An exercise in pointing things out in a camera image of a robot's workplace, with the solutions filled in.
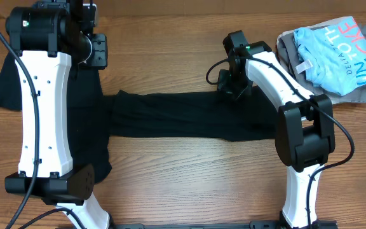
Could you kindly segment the black polo shirt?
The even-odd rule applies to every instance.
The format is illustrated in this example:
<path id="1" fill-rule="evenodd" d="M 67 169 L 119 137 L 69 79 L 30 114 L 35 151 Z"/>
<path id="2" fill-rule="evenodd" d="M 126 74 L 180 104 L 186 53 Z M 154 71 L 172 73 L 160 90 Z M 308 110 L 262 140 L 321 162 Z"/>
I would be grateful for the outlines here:
<path id="1" fill-rule="evenodd" d="M 205 137 L 231 142 L 273 139 L 278 113 L 259 87 L 237 101 L 222 92 L 105 97 L 109 133 L 122 137 Z"/>

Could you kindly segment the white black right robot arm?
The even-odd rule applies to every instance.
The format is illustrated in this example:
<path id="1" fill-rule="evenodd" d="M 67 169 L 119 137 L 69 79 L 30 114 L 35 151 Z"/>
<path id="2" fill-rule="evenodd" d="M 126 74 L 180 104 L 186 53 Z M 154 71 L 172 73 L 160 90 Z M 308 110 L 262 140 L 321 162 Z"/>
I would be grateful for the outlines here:
<path id="1" fill-rule="evenodd" d="M 286 199 L 278 221 L 254 221 L 252 228 L 337 228 L 321 221 L 315 204 L 320 169 L 335 149 L 334 124 L 326 118 L 332 104 L 326 95 L 314 95 L 282 68 L 263 41 L 248 43 L 242 31 L 223 42 L 229 62 L 221 70 L 217 89 L 234 100 L 251 93 L 255 83 L 278 112 L 276 152 L 287 167 Z"/>

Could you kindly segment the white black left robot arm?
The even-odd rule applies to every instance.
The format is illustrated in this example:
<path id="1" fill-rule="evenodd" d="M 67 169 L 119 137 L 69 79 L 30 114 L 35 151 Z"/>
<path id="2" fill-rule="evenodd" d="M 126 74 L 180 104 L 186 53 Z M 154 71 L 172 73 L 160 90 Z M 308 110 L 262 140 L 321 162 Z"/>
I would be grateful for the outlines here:
<path id="1" fill-rule="evenodd" d="M 4 180 L 8 193 L 38 198 L 63 211 L 76 228 L 110 228 L 93 194 L 90 164 L 75 165 L 67 135 L 67 83 L 72 67 L 107 67 L 106 37 L 95 34 L 97 6 L 38 1 L 14 8 L 6 21 L 22 95 L 22 153 Z"/>

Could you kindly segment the black t-shirt with label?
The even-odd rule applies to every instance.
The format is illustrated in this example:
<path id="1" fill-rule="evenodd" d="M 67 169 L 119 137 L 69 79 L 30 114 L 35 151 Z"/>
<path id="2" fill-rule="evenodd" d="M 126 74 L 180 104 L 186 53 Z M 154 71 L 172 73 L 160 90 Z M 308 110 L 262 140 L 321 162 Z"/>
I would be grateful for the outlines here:
<path id="1" fill-rule="evenodd" d="M 98 70 L 72 67 L 67 83 L 67 134 L 75 166 L 92 164 L 95 182 L 110 173 L 109 120 L 111 99 L 102 93 Z M 15 59 L 8 54 L 0 72 L 0 108 L 22 109 Z"/>

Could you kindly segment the grey folded garment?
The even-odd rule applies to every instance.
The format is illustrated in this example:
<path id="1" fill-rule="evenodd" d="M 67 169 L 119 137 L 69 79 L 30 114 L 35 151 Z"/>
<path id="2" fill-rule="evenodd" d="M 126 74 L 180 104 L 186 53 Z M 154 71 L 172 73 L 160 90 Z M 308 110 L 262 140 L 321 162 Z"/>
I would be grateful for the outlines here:
<path id="1" fill-rule="evenodd" d="M 298 84 L 303 86 L 305 89 L 313 92 L 315 95 L 326 94 L 330 98 L 330 100 L 332 101 L 333 104 L 340 104 L 340 103 L 345 103 L 345 102 L 347 102 L 347 103 L 366 103 L 366 85 L 359 87 L 357 89 L 354 89 L 349 94 L 340 96 L 335 93 L 328 92 L 321 87 L 314 87 L 312 82 L 310 82 L 306 79 L 305 72 L 294 73 L 294 74 L 290 73 L 290 74 L 293 76 L 293 78 L 296 80 L 296 82 L 298 82 Z"/>

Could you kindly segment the light blue printed t-shirt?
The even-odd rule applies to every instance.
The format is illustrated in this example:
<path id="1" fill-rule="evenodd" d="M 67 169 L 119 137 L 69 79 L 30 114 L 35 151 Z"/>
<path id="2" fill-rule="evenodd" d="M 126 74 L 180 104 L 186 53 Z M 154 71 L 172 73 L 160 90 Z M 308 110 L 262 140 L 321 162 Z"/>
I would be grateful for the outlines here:
<path id="1" fill-rule="evenodd" d="M 315 87 L 345 96 L 366 85 L 366 39 L 352 16 L 321 29 L 298 28 L 294 43 L 312 64 L 306 79 Z"/>

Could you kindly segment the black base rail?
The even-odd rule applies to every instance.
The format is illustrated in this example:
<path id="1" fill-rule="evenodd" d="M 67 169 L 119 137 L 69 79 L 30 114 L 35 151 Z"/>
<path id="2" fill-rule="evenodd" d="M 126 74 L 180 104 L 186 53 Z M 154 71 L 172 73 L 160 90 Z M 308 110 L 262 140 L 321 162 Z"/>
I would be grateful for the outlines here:
<path id="1" fill-rule="evenodd" d="M 249 223 L 226 223 L 226 224 L 191 224 L 191 225 L 143 225 L 111 223 L 112 229 L 281 229 L 284 224 L 279 221 L 251 221 Z"/>

